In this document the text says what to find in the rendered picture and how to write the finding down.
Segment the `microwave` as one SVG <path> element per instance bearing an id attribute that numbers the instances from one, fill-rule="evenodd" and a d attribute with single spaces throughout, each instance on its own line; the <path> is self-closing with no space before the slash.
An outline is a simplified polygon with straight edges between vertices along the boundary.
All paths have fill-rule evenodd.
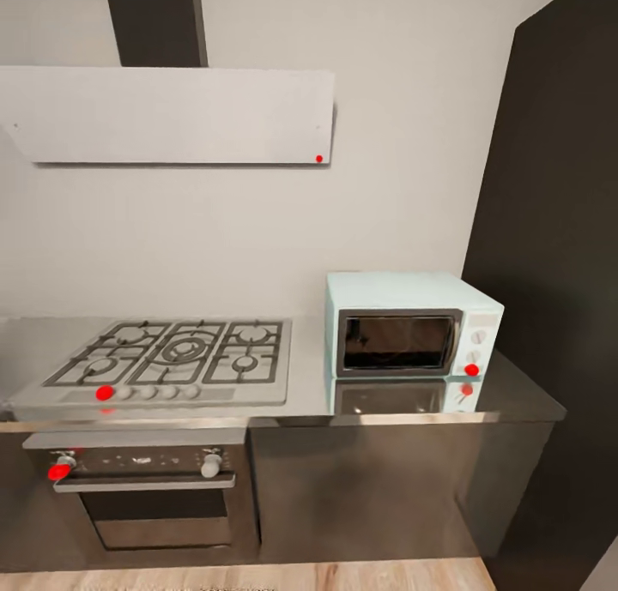
<path id="1" fill-rule="evenodd" d="M 478 376 L 504 306 L 445 272 L 325 275 L 334 377 Z"/>

